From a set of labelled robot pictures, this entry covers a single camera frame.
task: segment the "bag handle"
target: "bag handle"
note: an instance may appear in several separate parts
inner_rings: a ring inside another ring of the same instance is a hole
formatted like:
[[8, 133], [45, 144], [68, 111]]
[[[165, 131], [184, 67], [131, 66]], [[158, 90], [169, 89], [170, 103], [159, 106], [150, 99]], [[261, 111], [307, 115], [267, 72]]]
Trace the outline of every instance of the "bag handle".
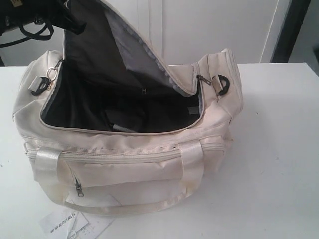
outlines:
[[57, 184], [44, 185], [42, 182], [39, 183], [52, 201], [84, 213], [115, 216], [161, 211], [172, 207], [184, 198], [192, 195], [199, 188], [204, 174], [203, 150], [200, 142], [197, 140], [181, 143], [178, 146], [183, 166], [183, 176], [180, 181], [182, 192], [176, 197], [161, 202], [113, 207], [86, 207], [67, 202], [68, 193], [65, 193], [66, 187]]

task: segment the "front zipper pocket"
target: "front zipper pocket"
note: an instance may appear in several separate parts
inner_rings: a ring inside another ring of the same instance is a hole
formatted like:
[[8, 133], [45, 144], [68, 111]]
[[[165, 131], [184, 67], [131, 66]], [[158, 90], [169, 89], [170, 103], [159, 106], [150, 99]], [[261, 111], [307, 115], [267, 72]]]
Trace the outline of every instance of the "front zipper pocket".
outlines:
[[[222, 137], [208, 137], [201, 142], [205, 172], [216, 171], [226, 151], [225, 141]], [[33, 150], [27, 152], [31, 162], [35, 161], [36, 154]], [[61, 183], [75, 187], [79, 197], [83, 196], [82, 188], [87, 187], [182, 177], [178, 147], [168, 152], [126, 156], [63, 152], [59, 160], [69, 166], [72, 174], [72, 177], [61, 178], [64, 180]]]

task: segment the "cream duffel bag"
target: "cream duffel bag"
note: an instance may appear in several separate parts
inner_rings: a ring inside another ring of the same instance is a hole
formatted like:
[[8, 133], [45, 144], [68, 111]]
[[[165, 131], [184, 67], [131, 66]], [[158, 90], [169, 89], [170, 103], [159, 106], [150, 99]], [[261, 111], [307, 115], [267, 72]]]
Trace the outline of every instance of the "cream duffel bag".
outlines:
[[68, 7], [84, 33], [65, 32], [63, 55], [29, 65], [14, 107], [35, 180], [55, 203], [92, 214], [177, 204], [231, 143], [243, 107], [232, 53], [169, 67], [108, 3]]

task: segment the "zipper track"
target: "zipper track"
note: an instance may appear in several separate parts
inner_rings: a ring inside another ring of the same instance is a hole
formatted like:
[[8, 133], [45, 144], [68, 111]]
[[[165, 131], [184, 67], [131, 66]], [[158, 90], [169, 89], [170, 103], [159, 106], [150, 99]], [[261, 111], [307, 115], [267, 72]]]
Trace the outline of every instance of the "zipper track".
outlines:
[[[202, 146], [204, 151], [222, 150], [225, 151], [225, 145], [222, 143], [210, 143]], [[37, 151], [28, 150], [26, 154], [31, 161], [35, 161]], [[126, 164], [126, 163], [154, 163], [163, 162], [180, 156], [178, 149], [155, 154], [136, 154], [136, 155], [107, 155], [107, 154], [84, 154], [63, 152], [60, 159], [67, 162], [82, 162], [92, 164]]]

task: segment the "metal key ring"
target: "metal key ring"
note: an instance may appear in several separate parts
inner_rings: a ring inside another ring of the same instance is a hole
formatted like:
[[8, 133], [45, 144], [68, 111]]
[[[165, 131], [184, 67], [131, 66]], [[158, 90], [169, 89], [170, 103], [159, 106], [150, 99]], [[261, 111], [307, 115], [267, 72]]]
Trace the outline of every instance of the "metal key ring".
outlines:
[[[51, 71], [54, 71], [54, 77], [51, 79], [50, 78], [50, 73]], [[58, 76], [58, 71], [55, 67], [50, 67], [47, 71], [46, 71], [46, 76], [50, 81], [55, 81], [56, 77]]]

